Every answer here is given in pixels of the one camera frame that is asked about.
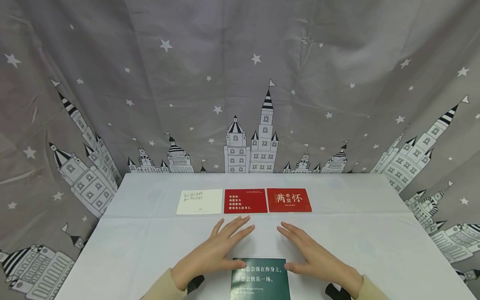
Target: fabric backdrop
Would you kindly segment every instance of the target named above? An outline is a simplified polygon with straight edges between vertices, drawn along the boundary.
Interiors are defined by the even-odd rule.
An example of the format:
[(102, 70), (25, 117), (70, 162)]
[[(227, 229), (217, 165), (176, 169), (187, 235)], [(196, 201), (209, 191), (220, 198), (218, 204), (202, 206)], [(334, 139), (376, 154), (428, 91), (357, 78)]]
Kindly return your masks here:
[(383, 173), (480, 295), (479, 15), (0, 1), (0, 298), (53, 299), (129, 171)]

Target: left hand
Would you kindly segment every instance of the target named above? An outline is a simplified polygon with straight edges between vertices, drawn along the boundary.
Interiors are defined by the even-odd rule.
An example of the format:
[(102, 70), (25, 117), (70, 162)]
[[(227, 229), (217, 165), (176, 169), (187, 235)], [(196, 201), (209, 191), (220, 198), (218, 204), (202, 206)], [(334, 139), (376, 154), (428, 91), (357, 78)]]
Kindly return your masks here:
[(245, 262), (241, 260), (227, 260), (225, 257), (233, 246), (255, 229), (255, 225), (251, 225), (237, 232), (237, 230), (249, 220), (250, 216), (246, 216), (245, 218), (239, 216), (220, 230), (224, 222), (222, 218), (213, 228), (210, 237), (182, 258), (175, 267), (171, 269), (170, 275), (172, 276), (175, 286), (179, 290), (184, 290), (187, 284), (199, 275), (220, 270), (245, 268), (247, 266)]

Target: white tablecloth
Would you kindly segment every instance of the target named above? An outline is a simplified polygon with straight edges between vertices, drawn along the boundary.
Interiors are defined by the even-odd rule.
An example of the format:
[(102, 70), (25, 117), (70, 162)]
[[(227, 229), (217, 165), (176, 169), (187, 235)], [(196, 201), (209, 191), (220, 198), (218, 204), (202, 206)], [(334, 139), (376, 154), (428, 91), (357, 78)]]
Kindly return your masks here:
[[(252, 214), (255, 231), (231, 256), (302, 262), (276, 230), (283, 220), (367, 274), (391, 300), (475, 299), (383, 175), (127, 174), (56, 300), (138, 300), (221, 217), (237, 216), (176, 216), (180, 192), (249, 188), (305, 188), (312, 213)], [(292, 300), (330, 299), (326, 283), (295, 274), (288, 281)], [(188, 297), (229, 294), (230, 272), (220, 272)]]

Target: dark green card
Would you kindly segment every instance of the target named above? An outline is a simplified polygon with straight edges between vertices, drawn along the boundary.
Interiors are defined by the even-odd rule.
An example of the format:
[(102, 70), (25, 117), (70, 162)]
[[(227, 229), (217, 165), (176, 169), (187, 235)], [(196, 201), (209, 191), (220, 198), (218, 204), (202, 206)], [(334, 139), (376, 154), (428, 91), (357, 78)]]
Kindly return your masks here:
[(232, 271), (230, 300), (290, 300), (285, 258), (233, 258), (247, 267)]

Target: white star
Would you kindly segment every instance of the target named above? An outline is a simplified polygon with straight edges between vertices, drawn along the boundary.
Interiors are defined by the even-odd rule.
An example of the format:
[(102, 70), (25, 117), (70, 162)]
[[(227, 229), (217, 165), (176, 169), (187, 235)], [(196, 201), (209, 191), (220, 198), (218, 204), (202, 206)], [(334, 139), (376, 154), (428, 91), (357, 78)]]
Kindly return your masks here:
[(216, 112), (216, 114), (219, 114), (220, 112), (223, 112), (221, 106), (215, 106), (215, 109), (214, 109), (213, 111)]
[(24, 150), (24, 152), (25, 152), (25, 154), (27, 154), (27, 158), (35, 159), (36, 150), (32, 150), (32, 148), (30, 148), (30, 146), (28, 146), (28, 148), (26, 150)]
[(255, 53), (254, 53), (252, 60), (254, 61), (255, 64), (257, 64), (258, 62), (261, 62), (260, 61), (260, 55), (255, 55)]
[(165, 49), (165, 52), (168, 52), (168, 49), (173, 49), (173, 47), (170, 46), (170, 40), (164, 41), (163, 39), (161, 39), (161, 41), (162, 41), (162, 45), (160, 46), (160, 48)]
[(4, 55), (5, 55), (5, 57), (7, 58), (7, 63), (11, 63), (12, 65), (14, 65), (15, 68), (18, 69), (17, 63), (21, 63), (21, 61), (19, 61), (18, 59), (16, 59), (13, 54), (10, 54), (10, 55), (4, 54)]
[(400, 122), (404, 122), (403, 120), (405, 117), (398, 116), (398, 118), (395, 119), (396, 123), (399, 124)]
[(58, 192), (55, 195), (53, 195), (53, 201), (61, 200), (61, 197), (63, 196), (62, 192)]
[(410, 61), (411, 61), (411, 60), (406, 59), (403, 63), (401, 63), (401, 64), (400, 64), (400, 66), (402, 66), (401, 69), (403, 69), (403, 67), (405, 67), (405, 66), (408, 66), (408, 63), (409, 63)]
[(460, 77), (462, 75), (466, 76), (468, 71), (470, 71), (470, 69), (465, 69), (465, 67), (463, 67), (460, 71), (457, 71), (458, 73), (457, 77)]

